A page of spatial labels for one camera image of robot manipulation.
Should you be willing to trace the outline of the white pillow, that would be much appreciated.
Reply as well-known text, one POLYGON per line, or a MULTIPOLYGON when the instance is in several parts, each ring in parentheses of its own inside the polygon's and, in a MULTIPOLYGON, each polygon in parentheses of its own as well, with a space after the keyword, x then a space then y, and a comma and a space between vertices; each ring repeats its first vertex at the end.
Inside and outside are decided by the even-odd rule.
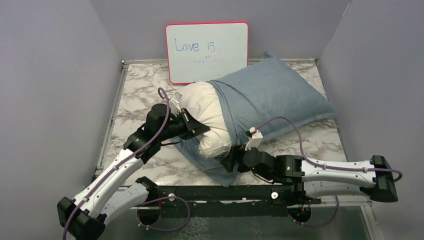
POLYGON ((199 81, 180 87, 175 92, 182 94, 183 108, 210 127, 209 131, 187 141, 194 148, 193 151, 207 159, 228 154, 233 142, 224 121, 218 93, 212 84, 199 81))

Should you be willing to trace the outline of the blue pillowcase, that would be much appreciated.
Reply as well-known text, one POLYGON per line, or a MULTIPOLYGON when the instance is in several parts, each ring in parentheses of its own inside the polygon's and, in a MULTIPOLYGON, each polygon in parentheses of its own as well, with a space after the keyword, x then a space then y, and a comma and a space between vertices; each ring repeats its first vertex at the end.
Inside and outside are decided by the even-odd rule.
MULTIPOLYGON (((268 141, 296 126, 336 116, 334 106, 300 74, 272 52, 264 55, 258 63, 205 81, 217 92, 232 146, 246 144, 251 127, 259 128, 268 141)), ((181 140, 176 148, 188 161, 221 186, 234 182, 238 174, 227 172, 220 164, 227 154, 205 158, 187 141, 181 140)))

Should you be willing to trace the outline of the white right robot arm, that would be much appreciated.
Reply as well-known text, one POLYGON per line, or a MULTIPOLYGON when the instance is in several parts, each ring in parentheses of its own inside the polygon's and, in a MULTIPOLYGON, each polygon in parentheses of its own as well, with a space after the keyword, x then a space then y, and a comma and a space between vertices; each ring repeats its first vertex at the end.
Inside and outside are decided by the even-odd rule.
POLYGON ((229 173, 252 172, 268 183, 290 186, 288 196, 296 204, 329 195, 359 195, 381 203, 399 200, 394 169, 381 155, 365 161, 333 162, 233 146, 219 162, 229 173))

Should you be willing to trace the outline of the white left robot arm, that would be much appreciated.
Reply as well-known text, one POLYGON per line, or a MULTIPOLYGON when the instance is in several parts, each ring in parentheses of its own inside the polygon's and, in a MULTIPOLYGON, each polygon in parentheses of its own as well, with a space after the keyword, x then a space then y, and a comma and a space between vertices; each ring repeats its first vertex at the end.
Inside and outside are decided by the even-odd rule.
POLYGON ((168 105, 155 104, 145 123, 127 138, 115 160, 76 196, 63 197, 58 202, 59 222, 64 228, 62 238, 71 234, 77 240, 97 240, 120 214, 142 203, 155 203, 157 185, 147 177, 124 191, 119 188, 161 149, 163 141, 176 137, 189 140, 209 130, 185 108, 173 114, 168 105))

